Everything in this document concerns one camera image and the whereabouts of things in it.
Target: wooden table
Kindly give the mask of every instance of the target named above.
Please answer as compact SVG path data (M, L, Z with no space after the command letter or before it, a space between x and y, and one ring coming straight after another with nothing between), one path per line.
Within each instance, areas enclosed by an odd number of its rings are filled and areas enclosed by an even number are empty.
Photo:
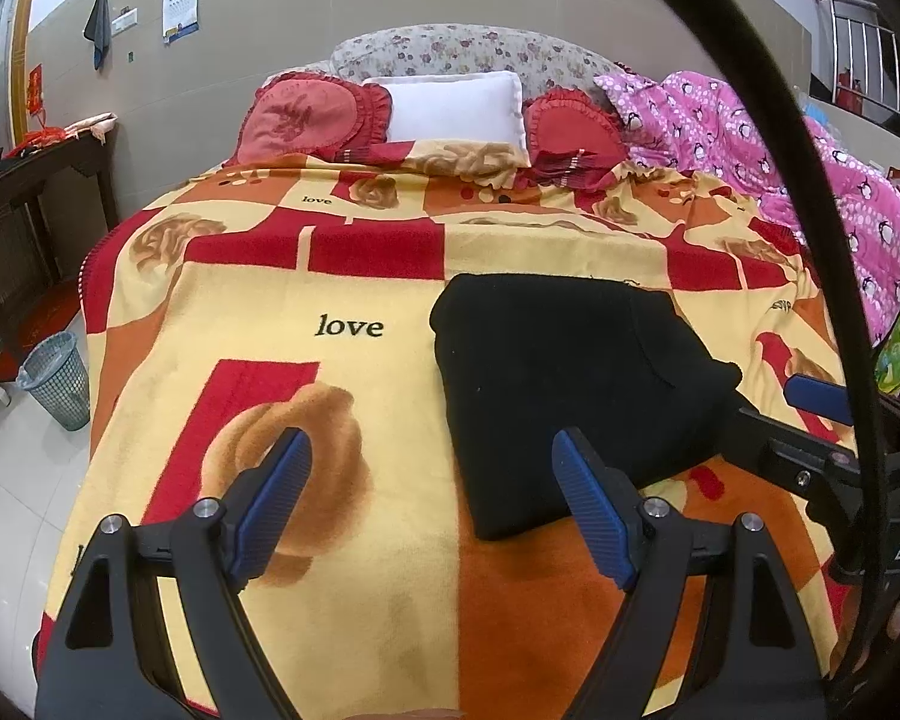
M96 175L103 204L103 218L106 219L107 229L112 230L117 225L117 205L113 197L110 154L108 148L90 132L83 132L79 138L69 138L63 143L43 148L0 172L0 208L26 205L34 225L36 247L53 283L60 280L60 271L53 256L53 243L50 241L47 222L40 208L40 193L48 178L68 167L73 167L87 177ZM1 300L0 338L7 353L18 364L23 362L24 353L17 341L16 328L11 326Z

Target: pink cloth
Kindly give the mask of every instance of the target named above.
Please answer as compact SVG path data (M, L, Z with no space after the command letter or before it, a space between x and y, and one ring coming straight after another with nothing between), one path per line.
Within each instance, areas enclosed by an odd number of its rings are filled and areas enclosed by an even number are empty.
M598 76L624 122L631 159L647 166L714 173L755 197L767 220L806 245L797 214L754 122L725 81L682 71L661 83L637 74ZM804 117L847 230L871 339L890 331L900 310L900 193Z

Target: floral headboard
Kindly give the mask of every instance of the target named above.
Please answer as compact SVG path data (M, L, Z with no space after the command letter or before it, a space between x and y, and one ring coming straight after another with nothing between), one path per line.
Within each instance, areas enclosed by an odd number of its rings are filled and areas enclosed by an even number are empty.
M444 76L511 70L523 82L523 98L554 86L581 89L607 104L593 76L619 73L609 59L559 38L502 26L428 23L382 29L343 41L329 60L296 70L320 71L363 81L375 76Z

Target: bedsheet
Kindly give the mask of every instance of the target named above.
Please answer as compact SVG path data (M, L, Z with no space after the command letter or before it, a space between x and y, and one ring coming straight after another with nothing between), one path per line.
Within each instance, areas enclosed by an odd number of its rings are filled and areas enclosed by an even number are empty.
M756 197L765 218L789 227L805 245L776 165L730 84L691 71L660 83L633 73L596 81L620 113L632 159L712 172ZM900 193L821 124L809 117L804 122L844 222L871 341L879 341L900 311Z
M312 475L266 574L241 599L302 716L562 714L623 596L570 518L505 541L473 535L428 323L460 272L664 290L711 354L739 365L740 391L763 413L852 441L783 398L793 373L842 373L797 242L749 197L702 172L630 163L598 193L516 190L520 157L507 146L394 148L368 149L362 165L292 155L198 176L87 259L91 463L41 649L102 517L176 517L298 426L313 443ZM600 327L573 317L553 339L601 342ZM719 458L649 493L689 517L759 512L826 663L836 628L821 566L832 550L796 499ZM172 581L161 592L187 695L212 708ZM654 707L679 688L702 595L703 580L691 579Z

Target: yellow blanket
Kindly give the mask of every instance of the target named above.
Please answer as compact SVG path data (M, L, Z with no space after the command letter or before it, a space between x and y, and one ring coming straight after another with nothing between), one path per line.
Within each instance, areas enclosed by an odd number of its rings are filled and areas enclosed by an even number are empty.
M161 197L95 250L82 277L92 461L44 634L102 517L176 517L296 425L312 437L313 474L266 575L241 598L303 717L562 714L622 596L572 519L474 538L428 324L460 272L666 290L711 354L739 365L740 391L762 413L850 440L784 401L787 375L842 375L797 245L752 199L702 173L629 164L599 194L515 190L511 162L487 145L418 143L387 167L300 156L231 167ZM596 328L554 338L600 342ZM799 502L719 459L654 492L690 517L759 512L826 662L831 549ZM161 583L187 695L212 707L175 586ZM702 588L690 581L652 706L676 694Z

